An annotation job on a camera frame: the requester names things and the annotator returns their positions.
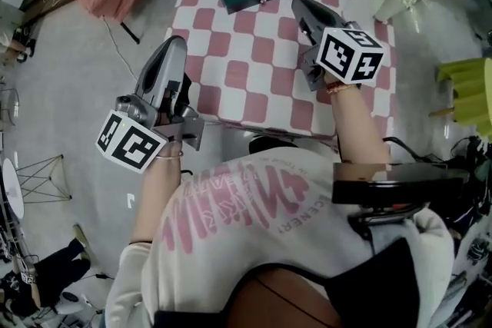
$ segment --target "checkered tablecloth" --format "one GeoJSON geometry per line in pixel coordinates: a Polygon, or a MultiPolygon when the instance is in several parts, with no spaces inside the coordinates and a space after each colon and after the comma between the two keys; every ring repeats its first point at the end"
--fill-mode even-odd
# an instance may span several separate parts
{"type": "MultiPolygon", "coordinates": [[[[347,0],[315,0],[341,14],[347,0]]],[[[335,134],[330,97],[311,92],[300,55],[309,48],[291,10],[272,0],[229,15],[221,0],[178,0],[166,38],[188,43],[190,105],[205,119],[289,134],[335,134]]],[[[381,135],[392,135],[396,85],[393,26],[374,21],[372,33],[386,50],[371,86],[363,86],[381,135]]]]}

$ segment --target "flower vase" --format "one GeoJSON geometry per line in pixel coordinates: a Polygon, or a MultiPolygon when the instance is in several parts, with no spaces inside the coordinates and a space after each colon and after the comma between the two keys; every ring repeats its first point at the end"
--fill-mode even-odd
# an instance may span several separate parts
{"type": "Polygon", "coordinates": [[[394,17],[405,9],[405,4],[401,0],[384,0],[382,6],[374,14],[374,17],[378,21],[386,22],[389,18],[394,17]]]}
{"type": "Polygon", "coordinates": [[[347,0],[341,14],[345,21],[356,21],[362,29],[373,26],[373,17],[386,0],[347,0]]]}

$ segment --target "person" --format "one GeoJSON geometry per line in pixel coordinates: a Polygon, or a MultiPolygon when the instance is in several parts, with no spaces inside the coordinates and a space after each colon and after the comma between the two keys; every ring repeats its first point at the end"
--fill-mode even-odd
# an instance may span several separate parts
{"type": "MultiPolygon", "coordinates": [[[[341,159],[385,168],[360,90],[325,81],[341,159]]],[[[181,144],[163,147],[144,173],[107,328],[428,326],[453,266],[444,222],[424,209],[364,240],[353,207],[331,203],[339,157],[276,145],[181,185],[181,144]]]]}
{"type": "Polygon", "coordinates": [[[23,281],[16,256],[14,269],[7,273],[0,284],[0,303],[5,309],[20,317],[31,316],[42,307],[54,306],[62,291],[79,281],[91,267],[90,258],[85,251],[88,241],[78,224],[73,226],[74,239],[67,247],[58,250],[31,268],[34,282],[23,281]]]}
{"type": "Polygon", "coordinates": [[[36,40],[31,39],[26,45],[14,40],[14,32],[22,22],[24,13],[14,6],[0,0],[0,54],[12,50],[17,54],[17,61],[22,63],[34,55],[36,40]]]}

